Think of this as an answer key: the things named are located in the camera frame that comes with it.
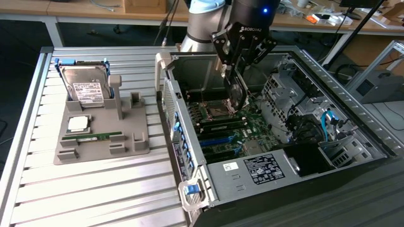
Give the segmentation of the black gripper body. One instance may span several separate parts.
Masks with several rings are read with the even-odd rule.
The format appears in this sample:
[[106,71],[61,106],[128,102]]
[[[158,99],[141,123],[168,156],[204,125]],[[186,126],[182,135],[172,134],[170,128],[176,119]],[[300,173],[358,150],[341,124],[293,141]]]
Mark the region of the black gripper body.
[[229,20],[226,24],[226,34],[266,36],[272,25],[280,0],[234,0]]

